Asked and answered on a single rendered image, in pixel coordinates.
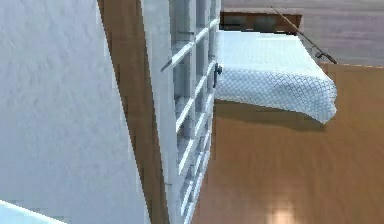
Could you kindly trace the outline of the white glass-paned room door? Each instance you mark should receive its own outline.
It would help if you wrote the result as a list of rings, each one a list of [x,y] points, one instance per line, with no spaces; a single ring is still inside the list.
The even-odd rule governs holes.
[[[210,159],[221,0],[143,0],[169,224],[192,224]]]

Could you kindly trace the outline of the bed with white quilted cover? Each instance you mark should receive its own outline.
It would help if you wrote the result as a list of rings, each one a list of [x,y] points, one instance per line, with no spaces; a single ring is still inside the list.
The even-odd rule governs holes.
[[[300,112],[323,124],[337,112],[334,81],[296,36],[220,31],[216,59],[218,100]]]

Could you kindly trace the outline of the brown wooden headboard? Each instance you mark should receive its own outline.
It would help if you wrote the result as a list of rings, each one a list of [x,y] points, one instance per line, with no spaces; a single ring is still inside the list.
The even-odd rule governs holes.
[[[296,35],[300,27],[300,14],[273,12],[221,12],[219,29],[224,31],[244,31],[261,33],[282,33]]]

